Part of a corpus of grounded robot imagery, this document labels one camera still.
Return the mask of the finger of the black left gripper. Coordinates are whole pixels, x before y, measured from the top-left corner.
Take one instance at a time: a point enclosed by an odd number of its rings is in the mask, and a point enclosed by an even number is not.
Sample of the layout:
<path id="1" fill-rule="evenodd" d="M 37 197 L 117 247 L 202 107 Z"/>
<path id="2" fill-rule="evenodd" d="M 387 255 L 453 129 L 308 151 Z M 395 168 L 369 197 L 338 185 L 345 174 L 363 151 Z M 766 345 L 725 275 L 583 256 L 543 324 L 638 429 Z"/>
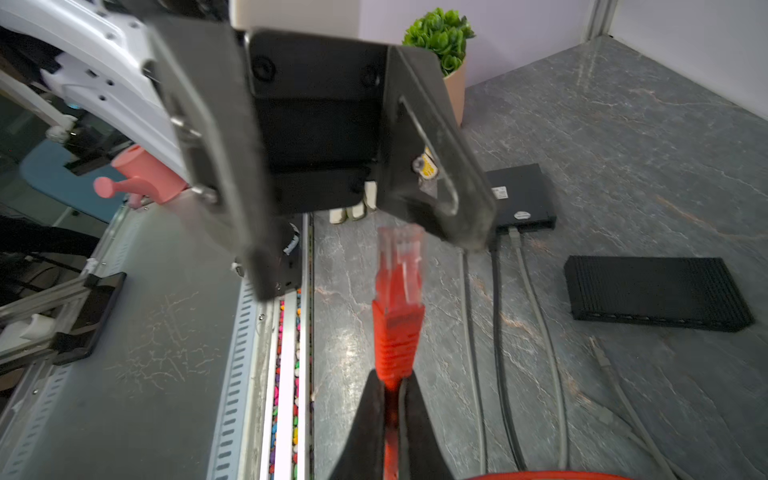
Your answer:
<path id="1" fill-rule="evenodd" d="M 226 23 L 173 15 L 146 21 L 161 99 L 203 206 L 222 216 L 258 299 L 277 294 L 279 242 L 243 51 Z"/>
<path id="2" fill-rule="evenodd" d="M 413 162 L 429 151 L 438 166 L 437 195 L 419 186 Z M 387 49 L 377 205 L 464 250 L 483 250 L 496 199 L 458 123 L 438 57 L 431 51 Z"/>

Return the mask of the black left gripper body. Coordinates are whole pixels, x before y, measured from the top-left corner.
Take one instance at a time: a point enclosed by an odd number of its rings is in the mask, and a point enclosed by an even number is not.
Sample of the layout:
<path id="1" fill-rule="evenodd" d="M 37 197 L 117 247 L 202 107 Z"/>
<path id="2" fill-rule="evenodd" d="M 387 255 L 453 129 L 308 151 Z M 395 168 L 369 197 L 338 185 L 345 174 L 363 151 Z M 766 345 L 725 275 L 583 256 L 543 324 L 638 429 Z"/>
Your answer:
<path id="1" fill-rule="evenodd" d="M 387 46 L 261 29 L 247 51 L 277 212 L 360 203 L 378 153 Z"/>

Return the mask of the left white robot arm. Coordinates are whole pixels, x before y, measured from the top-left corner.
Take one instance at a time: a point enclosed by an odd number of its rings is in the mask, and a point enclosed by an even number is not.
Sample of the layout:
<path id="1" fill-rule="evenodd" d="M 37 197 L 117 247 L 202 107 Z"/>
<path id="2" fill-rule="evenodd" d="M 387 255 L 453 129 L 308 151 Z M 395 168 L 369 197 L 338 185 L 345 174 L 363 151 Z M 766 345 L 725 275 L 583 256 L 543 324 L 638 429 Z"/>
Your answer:
<path id="1" fill-rule="evenodd" d="M 490 186 L 437 56 L 358 36 L 355 1 L 5 1 L 1 63 L 182 177 L 256 294 L 287 285 L 281 221 L 385 212 L 485 245 Z"/>

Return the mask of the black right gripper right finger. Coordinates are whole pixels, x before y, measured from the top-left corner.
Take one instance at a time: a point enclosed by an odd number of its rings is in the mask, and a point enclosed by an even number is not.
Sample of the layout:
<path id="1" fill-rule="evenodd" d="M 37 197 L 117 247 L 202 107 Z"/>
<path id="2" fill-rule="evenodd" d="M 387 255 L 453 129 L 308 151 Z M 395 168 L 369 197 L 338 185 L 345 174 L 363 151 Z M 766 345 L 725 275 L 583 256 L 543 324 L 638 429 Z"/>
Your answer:
<path id="1" fill-rule="evenodd" d="M 398 394 L 398 478 L 454 479 L 434 433 L 415 373 Z"/>

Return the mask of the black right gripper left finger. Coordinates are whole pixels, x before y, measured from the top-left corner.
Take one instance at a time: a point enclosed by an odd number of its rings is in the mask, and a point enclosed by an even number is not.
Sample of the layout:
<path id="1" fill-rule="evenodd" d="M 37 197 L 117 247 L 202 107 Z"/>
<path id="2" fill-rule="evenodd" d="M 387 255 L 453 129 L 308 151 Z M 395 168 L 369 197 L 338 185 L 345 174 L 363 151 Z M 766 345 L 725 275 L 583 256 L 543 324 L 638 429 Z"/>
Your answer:
<path id="1" fill-rule="evenodd" d="M 331 480 L 381 480 L 385 452 L 385 387 L 375 370 L 366 379 L 358 408 Z"/>

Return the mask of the small ribbed black switch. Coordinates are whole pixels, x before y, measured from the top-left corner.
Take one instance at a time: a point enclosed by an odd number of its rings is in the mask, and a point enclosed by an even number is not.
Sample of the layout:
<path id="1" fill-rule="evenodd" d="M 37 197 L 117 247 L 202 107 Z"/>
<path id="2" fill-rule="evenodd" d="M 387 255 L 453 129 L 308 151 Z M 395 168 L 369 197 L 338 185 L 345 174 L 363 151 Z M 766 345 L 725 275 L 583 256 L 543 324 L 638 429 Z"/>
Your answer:
<path id="1" fill-rule="evenodd" d="M 721 258 L 570 256 L 564 275 L 579 321 L 721 332 L 755 323 Z"/>

